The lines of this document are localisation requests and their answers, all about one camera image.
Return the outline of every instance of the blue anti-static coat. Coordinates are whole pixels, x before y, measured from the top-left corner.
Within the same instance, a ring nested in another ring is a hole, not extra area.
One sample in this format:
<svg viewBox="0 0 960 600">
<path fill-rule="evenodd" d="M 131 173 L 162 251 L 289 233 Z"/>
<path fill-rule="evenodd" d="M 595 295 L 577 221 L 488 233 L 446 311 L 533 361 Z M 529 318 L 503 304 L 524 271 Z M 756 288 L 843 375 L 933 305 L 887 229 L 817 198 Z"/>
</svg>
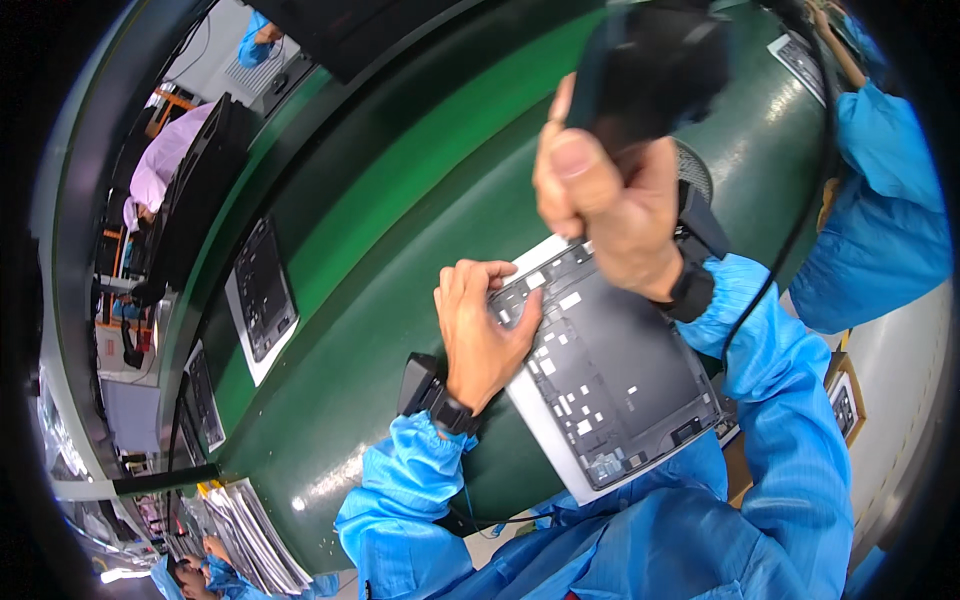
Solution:
<svg viewBox="0 0 960 600">
<path fill-rule="evenodd" d="M 717 356 L 767 271 L 732 254 L 707 268 L 712 303 L 678 327 Z M 369 581 L 378 600 L 839 598 L 853 520 L 850 459 L 823 385 L 829 350 L 777 297 L 774 286 L 728 354 L 724 391 L 738 400 L 756 481 L 742 510 L 727 504 L 723 455 L 705 435 L 582 509 L 557 499 L 554 526 L 507 541 L 477 571 L 464 541 L 433 522 L 464 484 L 471 440 L 441 440 L 425 413 L 397 417 L 336 519 L 361 589 Z"/>
<path fill-rule="evenodd" d="M 837 145 L 849 173 L 790 284 L 797 314 L 821 333 L 885 315 L 953 272 L 943 193 L 910 104 L 871 80 L 841 94 Z"/>
<path fill-rule="evenodd" d="M 240 48 L 237 50 L 237 61 L 240 62 L 241 66 L 252 69 L 270 57 L 270 51 L 274 49 L 273 42 L 269 44 L 253 43 L 256 33 L 266 27 L 268 23 L 270 23 L 270 20 L 257 11 L 253 11 L 253 14 L 250 15 L 250 24 L 247 26 L 247 31 L 244 32 L 243 39 L 240 40 Z"/>
</svg>

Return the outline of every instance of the wrist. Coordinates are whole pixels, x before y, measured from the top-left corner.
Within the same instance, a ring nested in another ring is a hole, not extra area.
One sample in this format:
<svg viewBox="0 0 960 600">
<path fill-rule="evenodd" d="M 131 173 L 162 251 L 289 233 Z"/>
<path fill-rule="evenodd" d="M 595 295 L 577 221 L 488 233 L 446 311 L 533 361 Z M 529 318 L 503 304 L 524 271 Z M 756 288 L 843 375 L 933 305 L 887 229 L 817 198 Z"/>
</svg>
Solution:
<svg viewBox="0 0 960 600">
<path fill-rule="evenodd" d="M 646 282 L 642 289 L 634 290 L 644 298 L 653 302 L 670 302 L 673 298 L 670 291 L 676 285 L 677 279 L 684 271 L 684 258 L 680 254 L 680 249 L 673 242 L 664 248 L 664 257 L 661 259 L 663 267 L 660 272 L 650 281 Z"/>
<path fill-rule="evenodd" d="M 477 390 L 476 386 L 470 386 L 463 382 L 453 371 L 446 380 L 446 392 L 453 399 L 460 402 L 471 411 L 476 417 L 487 406 L 493 396 L 488 396 L 485 392 Z"/>
</svg>

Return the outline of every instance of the worker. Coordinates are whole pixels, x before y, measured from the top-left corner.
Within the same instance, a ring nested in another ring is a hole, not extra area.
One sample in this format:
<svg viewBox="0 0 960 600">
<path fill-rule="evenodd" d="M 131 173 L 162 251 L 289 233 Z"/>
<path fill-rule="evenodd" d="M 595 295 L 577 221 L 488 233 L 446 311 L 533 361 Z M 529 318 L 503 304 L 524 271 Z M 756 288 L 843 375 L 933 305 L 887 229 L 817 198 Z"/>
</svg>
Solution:
<svg viewBox="0 0 960 600">
<path fill-rule="evenodd" d="M 280 28 L 257 11 L 250 15 L 250 25 L 240 40 L 240 49 L 237 51 L 237 60 L 241 66 L 248 69 L 270 57 L 274 43 L 283 38 Z"/>
<path fill-rule="evenodd" d="M 837 99 L 846 173 L 822 230 L 789 286 L 810 328 L 837 333 L 931 291 L 953 272 L 944 195 L 910 104 L 865 77 L 816 6 L 808 9 L 855 92 Z"/>
<path fill-rule="evenodd" d="M 585 233 L 612 285 L 672 301 L 685 269 L 673 241 L 674 143 L 650 143 L 624 188 L 596 138 L 564 129 L 572 86 L 564 79 L 540 134 L 540 215 L 556 233 Z M 713 280 L 708 306 L 677 328 L 693 348 L 718 357 L 767 271 L 733 254 L 702 267 Z M 488 289 L 515 271 L 507 262 L 462 260 L 440 272 L 434 290 L 446 387 L 473 415 L 519 369 L 540 320 L 538 291 L 512 330 L 487 313 Z M 719 443 L 701 436 L 587 506 L 563 492 L 551 526 L 507 541 L 474 570 L 464 541 L 434 521 L 463 487 L 461 456 L 477 440 L 439 432 L 427 412 L 400 416 L 390 438 L 365 453 L 362 487 L 335 521 L 361 588 L 382 600 L 839 598 L 853 535 L 851 467 L 824 391 L 827 345 L 787 316 L 772 289 L 738 329 L 727 360 L 724 392 L 738 401 L 755 481 L 741 510 L 727 503 Z"/>
<path fill-rule="evenodd" d="M 130 233 L 153 224 L 180 161 L 214 108 L 216 104 L 209 103 L 188 110 L 167 123 L 147 146 L 133 170 L 130 196 L 123 205 L 123 220 Z"/>
<path fill-rule="evenodd" d="M 234 570 L 227 549 L 215 536 L 204 537 L 205 558 L 188 554 L 172 562 L 163 556 L 150 575 L 167 600 L 313 600 L 335 596 L 340 587 L 336 573 L 317 575 L 308 589 L 292 596 L 267 595 Z"/>
</svg>

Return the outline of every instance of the worker's arm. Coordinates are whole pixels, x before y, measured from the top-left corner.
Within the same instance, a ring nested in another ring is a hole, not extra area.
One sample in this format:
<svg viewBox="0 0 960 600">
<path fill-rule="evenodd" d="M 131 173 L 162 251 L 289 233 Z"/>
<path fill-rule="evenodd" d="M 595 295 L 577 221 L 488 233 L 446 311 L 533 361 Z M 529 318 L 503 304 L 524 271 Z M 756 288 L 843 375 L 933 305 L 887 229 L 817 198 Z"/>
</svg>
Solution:
<svg viewBox="0 0 960 600">
<path fill-rule="evenodd" d="M 227 553 L 224 543 L 216 536 L 204 536 L 204 552 L 233 566 L 233 562 L 230 560 L 230 554 Z"/>
<path fill-rule="evenodd" d="M 449 362 L 446 387 L 479 415 L 519 369 L 540 322 L 541 293 L 531 293 L 508 331 L 486 308 L 488 289 L 516 271 L 507 262 L 461 260 L 440 272 L 434 302 Z M 390 438 L 363 457 L 363 485 L 344 501 L 335 526 L 372 597 L 423 598 L 473 572 L 463 540 L 434 524 L 464 485 L 460 456 L 476 443 L 440 435 L 427 412 L 397 417 Z"/>
<path fill-rule="evenodd" d="M 540 215 L 557 232 L 586 231 L 614 285 L 672 301 L 679 277 L 676 148 L 669 138 L 647 144 L 625 187 L 595 137 L 564 129 L 571 94 L 568 77 L 540 134 Z M 767 271 L 733 254 L 709 259 L 705 268 L 714 278 L 711 302 L 693 323 L 678 326 L 691 346 L 719 356 Z M 740 398 L 737 418 L 756 481 L 743 515 L 782 546 L 816 598 L 840 596 L 853 533 L 849 458 L 823 386 L 828 358 L 824 341 L 780 308 L 776 287 L 727 355 L 727 392 Z"/>
<path fill-rule="evenodd" d="M 244 33 L 243 39 L 240 40 L 240 48 L 237 51 L 237 60 L 241 66 L 252 69 L 270 56 L 270 51 L 274 48 L 274 41 L 264 41 L 263 35 L 257 38 L 257 34 L 270 24 L 267 17 L 257 11 L 253 11 L 253 14 L 250 15 L 250 25 L 247 26 L 247 31 Z"/>
<path fill-rule="evenodd" d="M 728 254 L 711 258 L 707 311 L 677 323 L 698 351 L 719 357 L 733 324 L 760 289 L 767 270 Z M 727 353 L 724 392 L 737 400 L 737 420 L 754 487 L 742 515 L 776 540 L 811 597 L 843 591 L 853 537 L 850 457 L 824 390 L 829 349 L 784 312 L 773 286 L 737 330 Z"/>
<path fill-rule="evenodd" d="M 837 147 L 844 161 L 887 202 L 906 201 L 944 215 L 944 195 L 910 103 L 872 81 L 837 98 Z M 929 236 L 945 229 L 931 228 Z"/>
<path fill-rule="evenodd" d="M 209 572 L 206 589 L 216 593 L 216 597 L 230 600 L 270 600 L 270 596 L 247 581 L 221 557 L 208 554 L 205 562 Z"/>
<path fill-rule="evenodd" d="M 840 39 L 830 28 L 827 14 L 823 11 L 823 9 L 814 5 L 811 0 L 806 1 L 806 7 L 807 11 L 813 17 L 814 29 L 817 30 L 817 34 L 830 49 L 830 52 L 832 52 L 836 57 L 837 62 L 840 63 L 840 68 L 843 69 L 844 75 L 847 76 L 847 79 L 850 81 L 851 85 L 857 89 L 866 85 L 867 78 L 863 75 L 863 71 L 860 70 L 860 67 L 857 66 L 856 60 L 850 56 L 850 53 L 847 51 L 847 47 L 843 45 L 843 42 L 840 41 Z"/>
</svg>

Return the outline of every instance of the black cable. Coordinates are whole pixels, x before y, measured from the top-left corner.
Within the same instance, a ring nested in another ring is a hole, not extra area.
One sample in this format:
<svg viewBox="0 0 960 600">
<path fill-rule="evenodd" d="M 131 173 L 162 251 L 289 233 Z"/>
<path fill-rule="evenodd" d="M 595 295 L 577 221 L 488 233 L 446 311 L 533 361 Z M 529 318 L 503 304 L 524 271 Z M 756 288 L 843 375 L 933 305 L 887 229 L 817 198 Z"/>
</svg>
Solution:
<svg viewBox="0 0 960 600">
<path fill-rule="evenodd" d="M 797 243 L 797 239 L 800 237 L 801 233 L 803 233 L 804 224 L 806 223 L 806 219 L 810 214 L 814 203 L 822 199 L 823 182 L 827 180 L 830 175 L 830 170 L 834 164 L 834 153 L 836 152 L 836 149 L 833 145 L 836 106 L 834 104 L 833 94 L 831 93 L 831 87 L 828 80 L 827 62 L 824 60 L 824 53 L 820 47 L 820 40 L 817 39 L 816 34 L 813 32 L 813 28 L 806 21 L 804 11 L 800 8 L 800 5 L 794 4 L 790 0 L 780 2 L 766 0 L 761 1 L 760 4 L 772 10 L 774 14 L 780 18 L 784 25 L 800 34 L 800 36 L 810 45 L 810 53 L 813 55 L 813 59 L 817 63 L 817 68 L 820 69 L 820 73 L 824 82 L 824 96 L 826 96 L 824 99 L 824 134 L 821 140 L 822 148 L 820 153 L 820 166 L 817 169 L 817 179 L 813 182 L 813 192 L 810 194 L 810 197 L 803 206 L 803 209 L 800 211 L 800 214 L 797 215 L 797 219 L 794 221 L 793 227 L 790 229 L 790 232 L 787 234 L 783 245 L 780 247 L 780 251 L 777 252 L 777 257 L 774 259 L 774 263 L 770 267 L 770 275 L 767 276 L 766 280 L 763 282 L 763 285 L 760 287 L 759 292 L 757 292 L 754 296 L 754 299 L 750 301 L 750 304 L 747 306 L 747 310 L 745 310 L 743 314 L 740 315 L 740 318 L 736 320 L 736 323 L 733 324 L 733 328 L 730 330 L 730 335 L 727 336 L 727 340 L 724 342 L 723 350 L 720 352 L 724 371 L 727 370 L 727 350 L 730 349 L 733 338 L 740 330 L 740 326 L 747 321 L 750 315 L 754 312 L 756 306 L 760 304 L 760 301 L 766 295 L 767 291 L 770 290 L 770 286 L 773 285 L 774 281 L 777 279 L 777 275 L 779 275 L 780 271 L 783 269 L 783 263 L 786 262 L 787 256 L 790 255 L 790 252 Z"/>
<path fill-rule="evenodd" d="M 200 54 L 197 55 L 197 57 L 196 57 L 195 59 L 193 59 L 193 61 L 191 61 L 190 64 L 186 65 L 186 67 L 185 67 L 181 72 L 179 72 L 177 75 L 174 75 L 173 77 L 166 77 L 166 78 L 164 78 L 164 79 L 163 79 L 163 82 L 164 82 L 165 84 L 168 84 L 168 83 L 172 82 L 173 80 L 181 77 L 184 73 L 186 73 L 187 71 L 190 70 L 190 67 L 192 67 L 193 65 L 197 64 L 197 61 L 200 60 L 200 59 L 202 59 L 202 58 L 204 57 L 204 54 L 206 54 L 206 49 L 209 48 L 209 46 L 210 46 L 210 15 L 209 15 L 209 14 L 208 14 L 206 17 L 204 17 L 204 23 L 206 23 L 206 41 L 204 42 L 204 48 L 203 48 L 203 50 L 201 50 L 201 51 L 200 51 Z"/>
<path fill-rule="evenodd" d="M 474 526 L 476 526 L 476 525 L 483 525 L 484 527 L 490 527 L 491 525 L 506 525 L 506 524 L 508 524 L 508 523 L 526 523 L 526 522 L 529 522 L 529 521 L 535 521 L 535 520 L 537 520 L 538 518 L 544 518 L 544 517 L 546 517 L 546 516 L 556 516 L 556 515 L 557 515 L 556 513 L 543 513 L 542 515 L 518 516 L 517 518 L 507 518 L 507 519 L 500 520 L 500 521 L 488 521 L 488 520 L 485 520 L 485 519 L 482 519 L 482 518 L 470 518 L 469 516 L 466 516 L 466 515 L 464 515 L 463 513 L 461 513 L 460 511 L 458 511 L 457 509 L 453 508 L 453 506 L 449 506 L 449 505 L 448 505 L 447 508 L 450 509 L 450 512 L 451 512 L 454 516 L 456 516 L 458 520 L 461 520 L 461 521 L 463 521 L 464 523 L 471 524 L 471 525 L 474 525 Z"/>
</svg>

